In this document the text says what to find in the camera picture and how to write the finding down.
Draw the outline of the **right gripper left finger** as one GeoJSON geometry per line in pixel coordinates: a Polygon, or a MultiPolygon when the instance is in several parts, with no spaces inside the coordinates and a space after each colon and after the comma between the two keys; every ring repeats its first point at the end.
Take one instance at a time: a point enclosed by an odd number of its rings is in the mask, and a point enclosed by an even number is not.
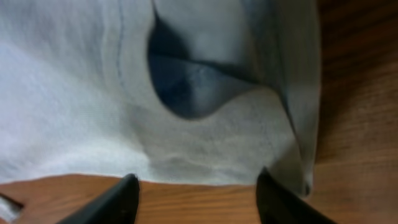
{"type": "Polygon", "coordinates": [[[139,180],[128,174],[105,193],[58,224],[134,224],[139,205],[139,180]]]}

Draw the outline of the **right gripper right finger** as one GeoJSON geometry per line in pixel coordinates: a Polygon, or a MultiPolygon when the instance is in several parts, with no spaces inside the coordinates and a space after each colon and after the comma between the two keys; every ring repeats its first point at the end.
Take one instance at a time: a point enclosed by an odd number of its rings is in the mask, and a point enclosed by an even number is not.
{"type": "Polygon", "coordinates": [[[266,168],[257,178],[256,205],[261,223],[335,224],[280,185],[266,168]]]}

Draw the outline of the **light blue printed t-shirt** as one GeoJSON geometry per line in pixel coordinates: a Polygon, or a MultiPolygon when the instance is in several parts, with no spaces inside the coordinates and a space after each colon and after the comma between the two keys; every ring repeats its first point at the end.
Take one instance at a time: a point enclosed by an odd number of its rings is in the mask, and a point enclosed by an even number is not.
{"type": "Polygon", "coordinates": [[[1,183],[313,186],[315,1],[2,1],[1,183]]]}

